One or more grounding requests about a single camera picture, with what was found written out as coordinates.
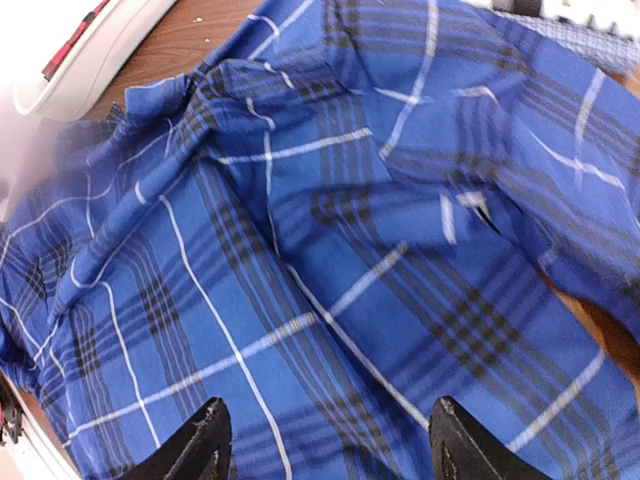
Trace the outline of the blue plaid long sleeve shirt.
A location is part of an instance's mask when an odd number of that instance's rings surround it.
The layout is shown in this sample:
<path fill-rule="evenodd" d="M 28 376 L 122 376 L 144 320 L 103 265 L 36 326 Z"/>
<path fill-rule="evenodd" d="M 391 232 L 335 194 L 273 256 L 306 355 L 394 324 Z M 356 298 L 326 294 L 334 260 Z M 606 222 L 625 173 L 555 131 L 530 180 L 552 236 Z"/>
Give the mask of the blue plaid long sleeve shirt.
<path fill-rule="evenodd" d="M 430 479 L 449 395 L 556 479 L 635 479 L 639 101 L 459 1 L 271 1 L 61 135 L 1 236 L 1 370 L 115 479 L 209 399 L 235 479 Z"/>

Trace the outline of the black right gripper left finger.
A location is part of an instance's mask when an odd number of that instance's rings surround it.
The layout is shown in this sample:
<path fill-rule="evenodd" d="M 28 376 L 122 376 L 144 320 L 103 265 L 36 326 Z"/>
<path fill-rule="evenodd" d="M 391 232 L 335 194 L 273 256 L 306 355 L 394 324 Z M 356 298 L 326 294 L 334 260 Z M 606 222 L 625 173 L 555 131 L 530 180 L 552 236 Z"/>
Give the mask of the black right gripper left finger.
<path fill-rule="evenodd" d="M 228 479 L 231 442 L 229 410 L 221 398 L 212 397 L 121 479 Z"/>

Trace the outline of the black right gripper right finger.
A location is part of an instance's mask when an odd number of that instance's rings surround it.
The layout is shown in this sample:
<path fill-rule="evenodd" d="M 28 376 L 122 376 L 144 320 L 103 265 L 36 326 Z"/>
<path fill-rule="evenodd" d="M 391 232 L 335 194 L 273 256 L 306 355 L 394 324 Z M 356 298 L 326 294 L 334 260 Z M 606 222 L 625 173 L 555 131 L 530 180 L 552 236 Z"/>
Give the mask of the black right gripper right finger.
<path fill-rule="evenodd" d="M 438 480 L 548 479 L 511 452 L 451 396 L 440 397 L 434 404 L 429 441 Z"/>

